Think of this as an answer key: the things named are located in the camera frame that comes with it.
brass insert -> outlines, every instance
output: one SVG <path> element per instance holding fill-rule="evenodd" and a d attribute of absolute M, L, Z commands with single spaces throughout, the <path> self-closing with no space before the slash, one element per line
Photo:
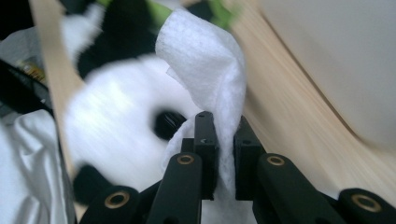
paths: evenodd
<path fill-rule="evenodd" d="M 177 162 L 182 165 L 188 165 L 194 162 L 194 157 L 190 155 L 182 155 L 177 157 Z"/>
<path fill-rule="evenodd" d="M 381 205 L 376 200 L 363 194 L 352 195 L 352 202 L 360 208 L 369 212 L 377 213 L 382 210 Z"/>
<path fill-rule="evenodd" d="M 285 164 L 285 161 L 278 156 L 270 156 L 267 158 L 267 161 L 273 165 L 281 166 Z"/>
<path fill-rule="evenodd" d="M 109 195 L 105 200 L 105 206 L 110 209 L 123 207 L 129 201 L 129 193 L 126 191 L 117 191 Z"/>

stuffed panda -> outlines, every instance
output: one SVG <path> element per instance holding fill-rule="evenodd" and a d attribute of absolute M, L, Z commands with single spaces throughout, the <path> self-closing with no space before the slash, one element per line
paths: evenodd
<path fill-rule="evenodd" d="M 63 1 L 66 9 L 70 2 L 76 1 Z M 183 7 L 175 1 L 165 5 Z M 63 19 L 64 46 L 86 85 L 64 117 L 72 161 L 78 169 L 95 167 L 115 185 L 142 191 L 162 179 L 169 139 L 202 111 L 166 75 L 169 65 L 154 52 L 161 18 L 153 14 L 158 8 L 165 15 L 170 10 L 144 0 L 80 1 L 73 6 Z M 214 17 L 205 2 L 185 8 L 207 21 Z M 213 22 L 226 28 L 229 20 Z M 203 223 L 222 222 L 213 207 L 203 202 Z M 254 223 L 254 217 L 243 223 Z"/>

